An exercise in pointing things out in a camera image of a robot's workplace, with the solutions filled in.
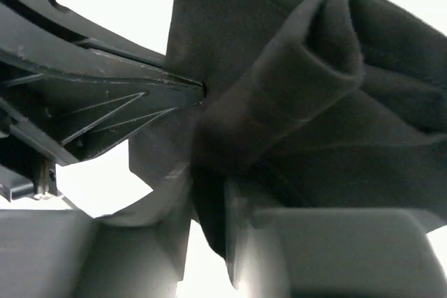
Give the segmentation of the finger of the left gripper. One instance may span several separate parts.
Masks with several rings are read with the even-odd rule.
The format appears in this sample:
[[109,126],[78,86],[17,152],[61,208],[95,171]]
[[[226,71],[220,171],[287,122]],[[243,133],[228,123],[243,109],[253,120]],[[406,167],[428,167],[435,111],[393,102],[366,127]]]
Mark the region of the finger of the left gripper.
[[107,30],[56,0],[1,1],[28,21],[74,45],[101,50],[160,68],[164,64],[162,54]]

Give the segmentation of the black skirt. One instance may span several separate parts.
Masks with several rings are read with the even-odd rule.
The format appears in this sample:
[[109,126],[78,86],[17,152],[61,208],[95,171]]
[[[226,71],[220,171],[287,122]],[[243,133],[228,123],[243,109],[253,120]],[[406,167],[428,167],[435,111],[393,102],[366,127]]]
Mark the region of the black skirt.
[[186,165],[225,261],[228,179],[283,207],[446,218],[446,38],[393,3],[174,0],[165,65],[205,98],[133,137],[130,168],[156,188]]

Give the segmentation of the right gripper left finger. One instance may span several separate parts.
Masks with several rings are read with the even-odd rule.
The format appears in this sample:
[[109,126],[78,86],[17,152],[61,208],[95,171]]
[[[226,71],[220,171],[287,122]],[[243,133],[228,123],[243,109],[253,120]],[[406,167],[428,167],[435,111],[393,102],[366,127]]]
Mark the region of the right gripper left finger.
[[189,171],[115,214],[1,211],[2,297],[174,297],[183,279]]

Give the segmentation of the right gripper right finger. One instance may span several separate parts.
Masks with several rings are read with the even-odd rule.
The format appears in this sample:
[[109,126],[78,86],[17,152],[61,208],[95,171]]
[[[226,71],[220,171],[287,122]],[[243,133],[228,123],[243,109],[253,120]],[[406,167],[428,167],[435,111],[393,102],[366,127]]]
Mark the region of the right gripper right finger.
[[283,207],[228,179],[226,262],[249,297],[445,297],[446,275],[419,209]]

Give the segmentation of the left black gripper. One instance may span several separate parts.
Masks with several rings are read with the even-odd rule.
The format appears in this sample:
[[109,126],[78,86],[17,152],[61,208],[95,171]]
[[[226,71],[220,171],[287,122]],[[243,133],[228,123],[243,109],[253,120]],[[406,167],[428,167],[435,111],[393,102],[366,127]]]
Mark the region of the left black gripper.
[[61,195],[56,165],[95,158],[199,103],[200,83],[69,43],[1,5],[1,197]]

